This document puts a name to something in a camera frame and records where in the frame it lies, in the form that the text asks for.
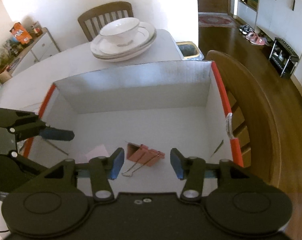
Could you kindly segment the black shoe rack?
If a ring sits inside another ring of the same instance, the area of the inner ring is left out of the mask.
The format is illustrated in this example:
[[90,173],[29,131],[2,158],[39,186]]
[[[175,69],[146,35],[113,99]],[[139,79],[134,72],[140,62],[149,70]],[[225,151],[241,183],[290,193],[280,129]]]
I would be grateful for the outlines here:
[[269,61],[280,77],[289,79],[299,62],[299,56],[285,40],[276,37]]

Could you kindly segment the brown wooden chair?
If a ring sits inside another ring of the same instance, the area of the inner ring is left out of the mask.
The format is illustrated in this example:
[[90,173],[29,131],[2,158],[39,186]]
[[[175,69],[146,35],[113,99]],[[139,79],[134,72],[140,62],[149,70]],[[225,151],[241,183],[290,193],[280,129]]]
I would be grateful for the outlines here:
[[78,17],[78,23],[87,40],[91,42],[108,23],[133,16],[132,5],[129,2],[110,2],[82,13]]

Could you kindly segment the pink shoes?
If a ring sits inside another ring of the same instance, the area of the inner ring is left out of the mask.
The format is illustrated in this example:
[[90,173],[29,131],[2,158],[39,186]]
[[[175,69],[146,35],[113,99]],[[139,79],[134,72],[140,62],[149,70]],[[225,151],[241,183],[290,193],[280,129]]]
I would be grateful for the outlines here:
[[257,35],[255,32],[251,31],[249,32],[245,38],[251,42],[251,44],[256,45],[256,46],[264,46],[268,45],[267,40],[264,37],[260,37]]

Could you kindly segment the red patterned doormat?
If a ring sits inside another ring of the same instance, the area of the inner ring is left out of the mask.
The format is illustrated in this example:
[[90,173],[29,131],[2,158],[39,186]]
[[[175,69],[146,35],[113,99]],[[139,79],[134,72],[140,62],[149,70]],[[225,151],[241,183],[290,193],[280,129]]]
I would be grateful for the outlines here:
[[199,14],[199,27],[237,28],[239,24],[228,14]]

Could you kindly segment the pink sticky note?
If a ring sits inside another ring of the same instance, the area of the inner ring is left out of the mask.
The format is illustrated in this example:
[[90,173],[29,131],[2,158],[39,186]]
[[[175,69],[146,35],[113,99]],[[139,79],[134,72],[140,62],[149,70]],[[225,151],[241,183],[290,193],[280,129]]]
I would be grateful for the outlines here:
[[86,155],[87,161],[90,161],[94,158],[107,158],[109,157],[109,153],[107,152],[107,149],[104,144],[98,145],[92,150],[90,150]]

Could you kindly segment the stacked white plates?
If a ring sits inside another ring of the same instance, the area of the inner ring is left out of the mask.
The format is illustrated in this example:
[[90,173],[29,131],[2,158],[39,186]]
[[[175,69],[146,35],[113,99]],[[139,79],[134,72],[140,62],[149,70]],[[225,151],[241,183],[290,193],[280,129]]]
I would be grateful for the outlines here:
[[119,44],[98,35],[90,44],[92,55],[102,61],[119,62],[133,59],[147,51],[157,38],[157,30],[147,22],[140,22],[137,32],[128,43]]

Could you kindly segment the white side cabinet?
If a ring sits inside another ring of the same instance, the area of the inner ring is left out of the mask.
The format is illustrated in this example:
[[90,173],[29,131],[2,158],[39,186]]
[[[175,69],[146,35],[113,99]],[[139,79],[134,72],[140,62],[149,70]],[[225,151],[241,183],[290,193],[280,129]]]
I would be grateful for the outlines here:
[[42,31],[42,35],[36,37],[34,42],[9,64],[7,71],[11,76],[15,76],[34,64],[60,53],[60,49],[48,29],[43,28]]

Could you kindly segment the white bowl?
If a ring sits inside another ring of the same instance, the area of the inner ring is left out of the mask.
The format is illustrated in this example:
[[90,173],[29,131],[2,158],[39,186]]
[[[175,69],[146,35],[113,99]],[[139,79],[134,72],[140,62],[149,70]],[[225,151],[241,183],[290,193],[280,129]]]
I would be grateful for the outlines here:
[[137,34],[140,20],[134,17],[125,17],[105,25],[99,32],[108,42],[119,46],[130,44]]

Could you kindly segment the orange snack bag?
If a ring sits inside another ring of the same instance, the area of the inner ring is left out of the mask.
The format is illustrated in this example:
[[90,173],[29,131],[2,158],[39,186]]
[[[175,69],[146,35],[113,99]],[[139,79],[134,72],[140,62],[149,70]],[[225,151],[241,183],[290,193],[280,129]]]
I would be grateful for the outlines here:
[[17,22],[13,25],[13,27],[10,29],[10,33],[13,37],[16,38],[18,42],[20,42],[22,45],[29,44],[32,40],[32,36],[29,34],[29,32],[22,26],[20,22]]

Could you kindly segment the white wall cabinet unit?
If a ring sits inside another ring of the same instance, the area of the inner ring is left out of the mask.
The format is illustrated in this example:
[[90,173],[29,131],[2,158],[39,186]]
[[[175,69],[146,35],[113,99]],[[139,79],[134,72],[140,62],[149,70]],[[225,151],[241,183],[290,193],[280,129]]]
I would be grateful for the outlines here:
[[253,0],[252,4],[238,1],[237,16],[292,47],[299,57],[293,74],[302,87],[302,0]]

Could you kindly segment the waste bin with gold rim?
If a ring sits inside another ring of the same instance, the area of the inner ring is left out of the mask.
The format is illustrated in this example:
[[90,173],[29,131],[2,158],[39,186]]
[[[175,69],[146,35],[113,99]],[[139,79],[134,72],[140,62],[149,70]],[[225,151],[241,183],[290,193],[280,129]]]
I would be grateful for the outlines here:
[[177,46],[182,54],[182,60],[202,61],[204,55],[193,42],[177,42]]

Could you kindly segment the red cardboard box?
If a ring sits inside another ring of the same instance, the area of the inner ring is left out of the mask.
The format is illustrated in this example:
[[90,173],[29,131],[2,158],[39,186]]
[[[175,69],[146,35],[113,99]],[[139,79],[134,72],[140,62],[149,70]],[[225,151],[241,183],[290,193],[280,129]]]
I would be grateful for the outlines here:
[[50,126],[71,130],[71,141],[41,137],[26,142],[25,156],[45,167],[86,154],[104,144],[111,155],[128,142],[161,151],[165,158],[142,167],[132,177],[122,172],[111,182],[114,192],[181,192],[170,164],[170,151],[217,164],[242,165],[239,141],[231,132],[231,106],[213,61],[166,61],[112,67],[54,82],[40,108]]

